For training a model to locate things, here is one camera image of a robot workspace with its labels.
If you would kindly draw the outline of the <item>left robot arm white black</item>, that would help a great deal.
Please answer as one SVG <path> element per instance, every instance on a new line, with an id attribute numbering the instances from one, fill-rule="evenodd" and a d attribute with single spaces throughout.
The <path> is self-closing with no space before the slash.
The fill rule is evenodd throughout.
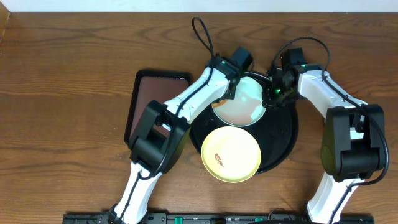
<path id="1" fill-rule="evenodd" d="M 151 101 L 128 141 L 131 174 L 121 201 L 109 212 L 109 223 L 139 223 L 159 179 L 178 161 L 192 121 L 211 103 L 233 99 L 250 62 L 216 57 L 201 77 L 175 98 Z"/>

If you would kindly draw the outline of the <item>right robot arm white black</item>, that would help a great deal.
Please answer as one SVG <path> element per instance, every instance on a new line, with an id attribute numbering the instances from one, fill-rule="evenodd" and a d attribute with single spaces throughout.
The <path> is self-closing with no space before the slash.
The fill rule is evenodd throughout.
<path id="1" fill-rule="evenodd" d="M 271 79 L 267 106 L 306 98 L 324 118 L 321 162 L 325 172 L 307 203 L 307 214 L 313 223 L 337 223 L 353 192 L 380 182 L 387 173 L 383 109 L 352 97 L 319 64 L 272 65 L 267 76 Z"/>

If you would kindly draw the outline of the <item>mint green plate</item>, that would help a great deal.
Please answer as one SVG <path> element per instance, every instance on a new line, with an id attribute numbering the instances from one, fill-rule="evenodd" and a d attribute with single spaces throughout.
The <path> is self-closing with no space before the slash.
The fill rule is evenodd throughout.
<path id="1" fill-rule="evenodd" d="M 250 77 L 243 77 L 238 84 L 234 100 L 223 105 L 211 104 L 215 115 L 232 126 L 249 126 L 262 118 L 266 109 L 262 106 L 262 86 Z"/>

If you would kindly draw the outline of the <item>orange green scrub sponge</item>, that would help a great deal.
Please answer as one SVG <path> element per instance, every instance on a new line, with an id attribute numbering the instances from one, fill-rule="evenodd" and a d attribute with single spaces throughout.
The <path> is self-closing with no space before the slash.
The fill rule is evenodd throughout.
<path id="1" fill-rule="evenodd" d="M 220 102 L 219 102 L 218 104 L 219 104 L 219 106 L 220 106 L 220 105 L 225 104 L 226 102 L 227 102 L 227 99 L 225 99 L 225 100 L 220 100 Z"/>

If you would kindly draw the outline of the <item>yellow plate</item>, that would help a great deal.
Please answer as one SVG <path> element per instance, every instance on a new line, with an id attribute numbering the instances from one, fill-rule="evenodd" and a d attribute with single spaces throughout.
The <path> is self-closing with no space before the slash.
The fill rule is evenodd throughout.
<path id="1" fill-rule="evenodd" d="M 212 131 L 201 147 L 206 170 L 218 180 L 239 183 L 250 179 L 261 163 L 261 149 L 246 130 L 224 126 Z"/>

